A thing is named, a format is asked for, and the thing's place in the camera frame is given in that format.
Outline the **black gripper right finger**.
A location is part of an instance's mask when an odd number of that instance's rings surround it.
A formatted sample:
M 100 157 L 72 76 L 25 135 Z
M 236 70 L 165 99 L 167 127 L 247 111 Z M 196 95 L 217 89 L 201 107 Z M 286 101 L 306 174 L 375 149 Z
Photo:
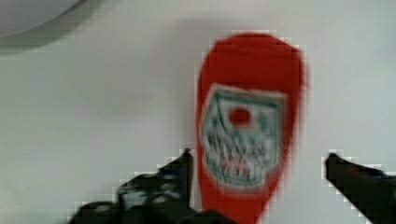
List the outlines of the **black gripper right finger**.
M 395 176 L 330 153 L 326 179 L 373 224 L 395 224 Z

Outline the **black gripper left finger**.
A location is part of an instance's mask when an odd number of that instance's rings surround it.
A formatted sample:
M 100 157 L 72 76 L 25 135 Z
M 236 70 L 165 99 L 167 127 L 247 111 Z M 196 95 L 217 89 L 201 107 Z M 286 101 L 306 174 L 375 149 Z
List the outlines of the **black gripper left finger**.
M 82 205 L 67 224 L 237 224 L 216 210 L 190 207 L 192 175 L 186 148 L 157 172 L 122 184 L 115 202 Z

